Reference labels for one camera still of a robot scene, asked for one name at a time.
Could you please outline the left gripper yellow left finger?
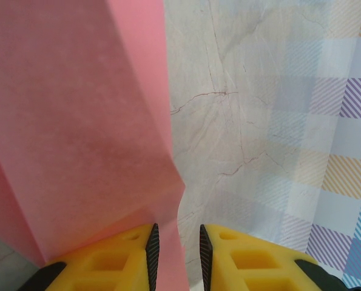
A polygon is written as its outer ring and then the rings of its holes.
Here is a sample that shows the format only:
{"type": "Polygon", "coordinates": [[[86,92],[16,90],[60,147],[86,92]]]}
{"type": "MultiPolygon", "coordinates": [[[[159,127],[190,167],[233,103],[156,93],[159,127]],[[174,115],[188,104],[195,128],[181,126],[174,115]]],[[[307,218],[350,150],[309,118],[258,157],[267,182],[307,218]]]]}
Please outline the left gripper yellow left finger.
{"type": "Polygon", "coordinates": [[[47,263],[20,290],[155,290],[160,237],[146,224],[47,263]]]}

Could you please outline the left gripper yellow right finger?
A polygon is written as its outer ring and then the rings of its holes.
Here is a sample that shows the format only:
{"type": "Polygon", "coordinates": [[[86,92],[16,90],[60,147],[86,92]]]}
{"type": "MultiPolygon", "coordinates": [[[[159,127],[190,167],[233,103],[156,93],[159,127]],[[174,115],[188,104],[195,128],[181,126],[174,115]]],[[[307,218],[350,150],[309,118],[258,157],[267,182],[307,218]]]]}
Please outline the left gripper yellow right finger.
{"type": "Polygon", "coordinates": [[[223,226],[200,226],[205,290],[346,290],[311,256],[223,226]]]}

